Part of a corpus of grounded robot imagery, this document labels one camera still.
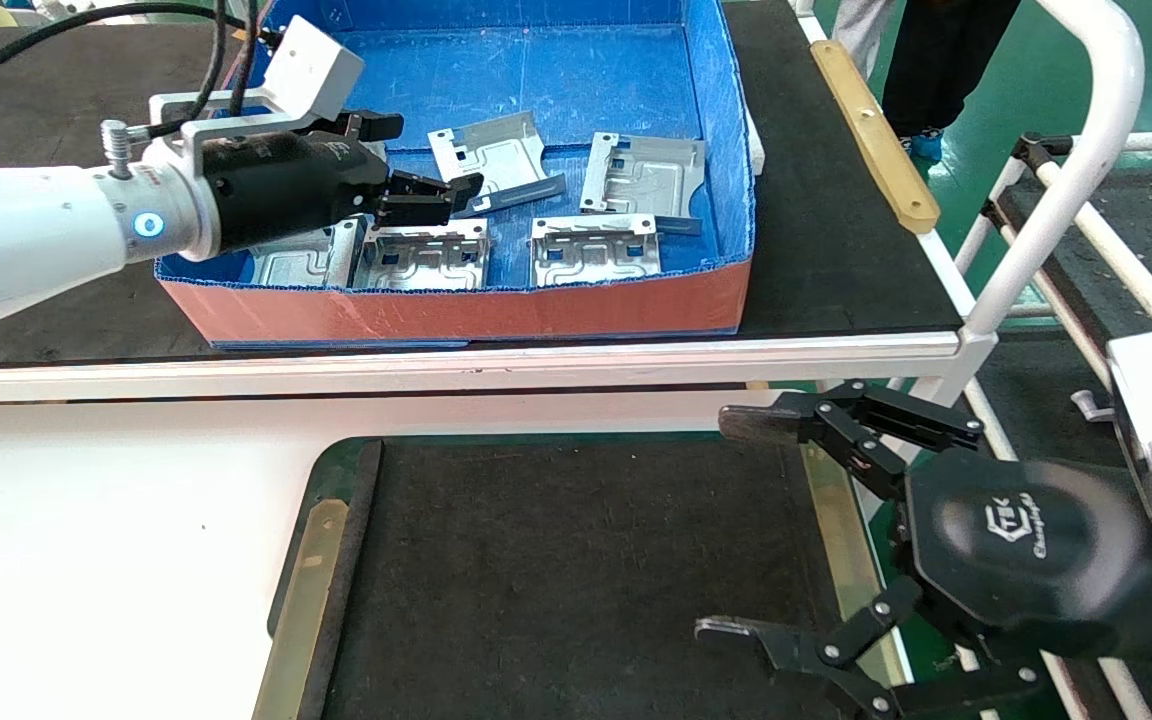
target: green floor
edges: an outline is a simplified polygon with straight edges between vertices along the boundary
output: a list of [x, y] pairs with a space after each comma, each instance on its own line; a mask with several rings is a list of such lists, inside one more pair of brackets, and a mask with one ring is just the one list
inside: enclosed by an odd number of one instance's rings
[[[1119, 3], [1132, 15], [1146, 51], [1146, 90], [1135, 128], [1152, 131], [1152, 0]], [[817, 0], [814, 13], [827, 33], [838, 13], [838, 0]], [[890, 31], [882, 38], [882, 53], [870, 78], [876, 97], [882, 97], [899, 22], [900, 8], [893, 13]], [[938, 229], [952, 251], [972, 225], [1016, 137], [1021, 132], [1078, 132], [1087, 116], [1091, 92], [1091, 68], [1082, 44], [1036, 1], [1025, 0], [980, 86], [969, 97], [963, 118], [948, 129], [945, 161], [923, 168], [941, 204]], [[1124, 156], [1127, 164], [1152, 165], [1152, 152]], [[1002, 241], [994, 237], [982, 251], [968, 278], [975, 290], [979, 290], [1003, 250]]]

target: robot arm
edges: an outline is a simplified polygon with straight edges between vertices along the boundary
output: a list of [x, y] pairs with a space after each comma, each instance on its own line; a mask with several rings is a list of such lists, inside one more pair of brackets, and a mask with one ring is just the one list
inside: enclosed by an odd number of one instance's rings
[[[1017, 700], [1043, 684], [1038, 650], [1152, 664], [1152, 521], [1129, 471], [992, 460], [975, 450], [979, 420], [862, 381], [726, 407], [719, 429], [816, 442], [895, 501], [904, 575], [835, 632], [719, 616], [696, 621], [696, 637], [751, 643], [774, 673], [826, 679], [840, 707], [873, 720]], [[935, 455], [907, 471], [872, 430]], [[869, 679], [856, 659], [914, 614], [982, 670], [892, 689]]]
[[[361, 59], [293, 18], [265, 85], [244, 97], [268, 113], [184, 123], [141, 162], [131, 143], [147, 141], [145, 128], [106, 120], [108, 167], [0, 169], [0, 318], [173, 252], [206, 260], [361, 213], [447, 223], [483, 177], [391, 172], [365, 143], [401, 135], [402, 118], [342, 112], [361, 73]], [[152, 97], [151, 115], [160, 122], [192, 99]], [[214, 92], [207, 109], [228, 101]]]

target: white metal railing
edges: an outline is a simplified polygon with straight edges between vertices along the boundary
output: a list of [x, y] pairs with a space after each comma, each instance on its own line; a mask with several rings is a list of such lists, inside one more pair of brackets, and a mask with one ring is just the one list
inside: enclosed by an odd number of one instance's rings
[[1092, 101], [1083, 135], [1029, 215], [967, 318], [969, 334], [990, 334], [1007, 318], [1030, 278], [1101, 183], [1132, 131], [1144, 90], [1144, 50], [1132, 18], [1111, 0], [1038, 0], [1087, 47]]

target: person's leg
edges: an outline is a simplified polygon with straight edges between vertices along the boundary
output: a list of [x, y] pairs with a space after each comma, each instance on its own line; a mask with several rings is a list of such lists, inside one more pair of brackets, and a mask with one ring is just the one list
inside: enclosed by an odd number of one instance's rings
[[1007, 26], [1011, 15], [1016, 14], [1020, 0], [973, 0], [970, 6], [968, 22], [958, 38], [955, 61], [935, 92], [935, 101], [929, 114], [929, 127], [943, 129], [950, 127], [954, 120], [963, 113], [967, 97], [980, 85], [984, 70], [993, 58], [993, 51]]
[[842, 0], [833, 20], [833, 40], [841, 41], [861, 76], [869, 79], [878, 63], [878, 46], [896, 0]]
[[882, 113], [897, 137], [908, 138], [932, 122], [941, 83], [956, 63], [958, 40], [973, 0], [909, 0], [900, 21]]

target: metal sheet part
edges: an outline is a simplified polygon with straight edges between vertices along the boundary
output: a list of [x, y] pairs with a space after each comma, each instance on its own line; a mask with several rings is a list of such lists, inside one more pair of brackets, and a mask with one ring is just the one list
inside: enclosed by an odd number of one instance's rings
[[538, 218], [531, 223], [531, 282], [556, 286], [660, 272], [653, 215]]
[[252, 285], [348, 287], [361, 225], [359, 218], [349, 218], [320, 232], [253, 247]]
[[370, 290], [475, 290], [490, 255], [488, 222], [370, 228], [353, 287]]
[[483, 173], [483, 192], [457, 218], [543, 200], [567, 190], [567, 177], [545, 176], [540, 167], [545, 143], [536, 131], [530, 111], [463, 128], [440, 129], [429, 134], [429, 143], [444, 182]]
[[649, 213], [659, 232], [700, 234], [691, 196], [705, 181], [705, 141], [594, 132], [581, 213]]

